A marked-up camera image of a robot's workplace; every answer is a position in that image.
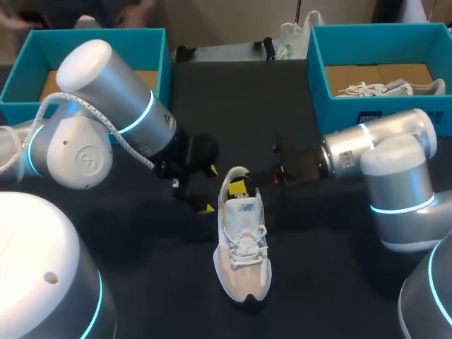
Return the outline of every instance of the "shoelace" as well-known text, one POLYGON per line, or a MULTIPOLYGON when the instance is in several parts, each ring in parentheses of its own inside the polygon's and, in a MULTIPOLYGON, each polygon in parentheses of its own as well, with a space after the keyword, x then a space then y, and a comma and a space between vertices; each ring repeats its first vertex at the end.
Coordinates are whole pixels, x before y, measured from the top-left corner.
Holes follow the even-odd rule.
POLYGON ((366 83, 359 83, 359 85, 351 85, 348 86, 348 88, 344 90, 340 90, 339 93, 345 92, 345 94, 348 95, 356 95, 358 97, 381 97, 384 96, 385 92, 387 92, 388 89, 384 87, 384 85, 380 83, 375 83, 373 85, 366 85, 366 83))
POLYGON ((237 242, 234 241, 231 236, 229 236, 226 227, 223 229, 223 231, 230 242, 231 249, 229 250, 229 254, 231 257, 232 268, 237 268, 239 266, 250 266, 262 262, 263 256, 261 252, 265 251, 268 248, 268 246, 259 246, 262 238, 264 238, 267 234, 265 225, 259 225, 257 236, 253 232, 250 232, 248 230, 240 232, 237 235, 237 242), (243 236, 250 236, 251 238, 253 238, 253 242, 246 246, 240 244, 240 239, 243 236))

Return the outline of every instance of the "black tablecloth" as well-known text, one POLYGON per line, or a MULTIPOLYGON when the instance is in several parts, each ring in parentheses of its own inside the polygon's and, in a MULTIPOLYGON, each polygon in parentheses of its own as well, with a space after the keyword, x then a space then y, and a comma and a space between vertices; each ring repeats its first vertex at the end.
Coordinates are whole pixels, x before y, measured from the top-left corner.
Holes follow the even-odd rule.
MULTIPOLYGON (((190 132, 217 138, 221 175, 272 165, 275 131, 300 148, 319 141, 304 61, 174 65, 172 111, 190 132)), ((440 138, 429 166, 437 191, 452 188, 451 145, 440 138)), ((41 196, 73 221, 114 296, 117 339, 402 338, 398 292, 420 258, 381 247, 361 179, 261 189, 273 281, 265 307, 249 313, 216 277, 216 215, 194 215, 169 182, 119 148, 114 156, 88 191, 33 179, 1 189, 41 196)), ((195 180, 212 201, 220 183, 195 180)))

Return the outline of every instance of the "white cable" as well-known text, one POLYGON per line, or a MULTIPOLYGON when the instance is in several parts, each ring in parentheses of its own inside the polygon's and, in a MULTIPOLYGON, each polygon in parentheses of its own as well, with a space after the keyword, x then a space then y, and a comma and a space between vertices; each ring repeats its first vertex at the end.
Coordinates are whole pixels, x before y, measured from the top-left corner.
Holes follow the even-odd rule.
POLYGON ((22 150, 22 143, 20 142, 19 136, 17 135, 17 132, 12 129, 10 126, 0 126, 0 129, 6 129, 8 133, 13 138, 14 144, 16 146, 16 152, 18 153, 18 160, 19 160, 19 168, 17 171, 17 182, 21 182, 23 179, 23 176, 25 174, 25 163, 23 161, 23 152, 22 150))
POLYGON ((130 154, 132 157, 136 158, 140 162, 142 162, 147 167, 151 168, 153 170, 154 164, 143 157, 140 153, 136 152, 130 145, 127 143, 127 141, 121 136, 119 131, 113 126, 111 121, 106 118, 105 115, 103 115, 97 108, 92 106, 91 104, 87 103, 85 100, 80 99, 79 97, 68 94, 68 93, 53 93, 51 95, 48 95, 41 103, 40 108, 38 109, 36 113, 36 117, 33 120, 32 126, 25 137, 25 140, 22 144, 22 150, 18 150, 13 157, 8 160, 4 165, 0 166, 0 174, 3 174, 7 170, 9 170, 12 166, 15 165, 17 160, 19 160, 20 156, 23 154, 23 150, 26 150, 30 139, 32 138, 32 135, 36 132, 37 128, 40 125, 40 122, 42 121, 44 117, 44 113, 46 112, 48 106, 51 102, 55 101, 75 101, 78 104, 82 105, 84 108, 86 108, 93 116, 99 119, 99 121, 113 134, 113 136, 118 140, 119 145, 123 147, 124 150, 128 154, 130 154))

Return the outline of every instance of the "shoe box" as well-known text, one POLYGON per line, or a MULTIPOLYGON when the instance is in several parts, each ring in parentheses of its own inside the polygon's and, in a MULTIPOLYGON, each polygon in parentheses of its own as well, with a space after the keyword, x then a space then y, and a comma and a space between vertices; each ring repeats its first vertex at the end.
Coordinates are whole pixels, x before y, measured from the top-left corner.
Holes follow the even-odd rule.
POLYGON ((452 35, 442 23, 315 26, 307 55, 309 89, 321 134, 405 109, 423 109, 440 136, 452 136, 452 35), (428 85, 442 78, 445 95, 335 97, 365 82, 403 79, 428 85))
MULTIPOLYGON (((8 124, 35 118, 41 101, 59 92, 56 74, 61 62, 77 46, 101 39, 114 48, 155 96, 167 106, 170 99, 171 61, 164 29, 32 30, 0 94, 0 109, 8 124)), ((45 117, 58 104, 52 103, 45 117)))

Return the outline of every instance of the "white sneaker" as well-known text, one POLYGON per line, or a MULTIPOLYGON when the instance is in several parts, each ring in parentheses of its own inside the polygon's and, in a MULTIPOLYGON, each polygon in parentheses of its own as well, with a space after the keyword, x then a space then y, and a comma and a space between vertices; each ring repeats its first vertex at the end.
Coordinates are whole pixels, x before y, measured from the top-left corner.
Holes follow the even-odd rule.
POLYGON ((257 188, 246 187, 248 172, 233 167, 222 184, 218 247, 213 254, 223 289, 239 303, 262 301, 271 283, 262 199, 257 188))
POLYGON ((345 94, 336 97, 387 97, 401 95, 445 95, 446 83, 443 79, 438 79, 430 85, 413 85, 403 79, 393 81, 387 85, 376 83, 366 85, 361 82, 359 85, 351 85, 339 91, 345 94))

